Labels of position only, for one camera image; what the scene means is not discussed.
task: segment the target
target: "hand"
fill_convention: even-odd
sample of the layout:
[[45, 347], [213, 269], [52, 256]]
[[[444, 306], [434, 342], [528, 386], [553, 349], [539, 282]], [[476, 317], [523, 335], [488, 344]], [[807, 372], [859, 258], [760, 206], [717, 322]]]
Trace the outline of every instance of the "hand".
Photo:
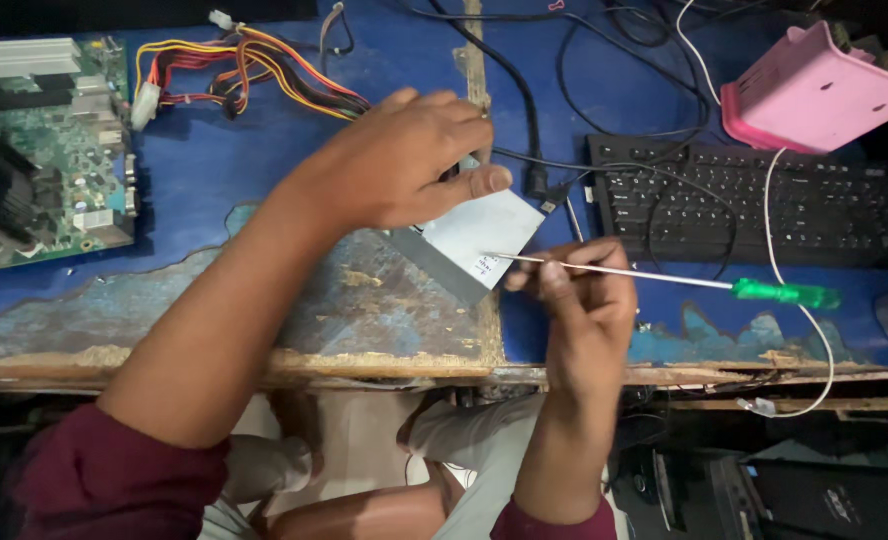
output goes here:
[[[627, 269], [627, 255], [614, 237], [571, 243], [534, 254], [567, 264]], [[627, 276], [565, 269], [533, 262], [507, 276], [508, 290], [536, 292], [551, 314], [547, 380], [583, 411], [601, 400], [616, 402], [637, 313], [637, 292]]]
[[[421, 96], [403, 88], [339, 132], [285, 184], [299, 184], [347, 230], [406, 227], [508, 189], [510, 171], [487, 164], [493, 140], [481, 110], [450, 90]], [[438, 181], [472, 152], [482, 166]]]

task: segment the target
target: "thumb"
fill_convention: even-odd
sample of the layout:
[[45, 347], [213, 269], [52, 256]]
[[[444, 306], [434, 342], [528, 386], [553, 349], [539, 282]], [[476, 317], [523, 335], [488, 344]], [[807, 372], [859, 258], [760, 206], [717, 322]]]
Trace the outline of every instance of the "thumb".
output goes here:
[[428, 185], [425, 197], [445, 212], [472, 199], [507, 190], [514, 182], [510, 171], [499, 165], [482, 165], [447, 180]]
[[570, 275], [557, 261], [552, 260], [541, 266], [541, 296], [565, 329], [570, 330], [590, 321], [570, 282]]

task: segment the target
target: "floor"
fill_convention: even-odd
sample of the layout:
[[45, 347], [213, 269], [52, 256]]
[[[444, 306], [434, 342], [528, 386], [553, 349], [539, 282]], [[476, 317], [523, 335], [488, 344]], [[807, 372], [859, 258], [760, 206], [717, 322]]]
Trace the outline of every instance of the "floor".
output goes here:
[[[277, 514], [382, 487], [404, 485], [407, 455], [395, 443], [397, 429], [421, 401], [420, 394], [404, 392], [326, 392], [319, 395], [324, 439], [324, 472], [314, 485], [297, 493], [275, 498], [269, 514]], [[277, 438], [281, 431], [262, 395], [251, 399], [247, 410], [234, 428], [235, 435]], [[475, 473], [452, 470], [465, 487]], [[411, 485], [426, 482], [423, 461], [411, 460], [407, 481]], [[608, 496], [611, 506], [613, 499]], [[256, 505], [241, 507], [244, 515]], [[623, 514], [615, 512], [618, 538], [630, 538], [623, 525]]]

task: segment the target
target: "green circuit board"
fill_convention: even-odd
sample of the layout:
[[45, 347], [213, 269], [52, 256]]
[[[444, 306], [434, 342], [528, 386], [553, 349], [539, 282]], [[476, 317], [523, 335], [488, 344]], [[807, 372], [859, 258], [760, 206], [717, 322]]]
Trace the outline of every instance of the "green circuit board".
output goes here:
[[[101, 75], [107, 82], [122, 124], [128, 123], [127, 53], [121, 40], [109, 43], [98, 36], [78, 41], [80, 77]], [[33, 80], [0, 80], [6, 92], [39, 92]], [[0, 268], [71, 257], [133, 243], [133, 238], [107, 242], [74, 225], [74, 216], [100, 210], [122, 215], [129, 180], [125, 156], [131, 152], [126, 129], [95, 129], [75, 117], [70, 104], [0, 110], [0, 138], [21, 153], [39, 172], [32, 178], [37, 210], [42, 224], [37, 242], [26, 251], [0, 250]]]

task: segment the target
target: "motherboard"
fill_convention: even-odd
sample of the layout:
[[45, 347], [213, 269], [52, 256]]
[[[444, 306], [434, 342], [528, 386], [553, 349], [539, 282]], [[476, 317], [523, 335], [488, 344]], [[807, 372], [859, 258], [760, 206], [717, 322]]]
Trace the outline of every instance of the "motherboard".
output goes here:
[[0, 268], [132, 244], [124, 43], [1, 43], [13, 46], [0, 47]]

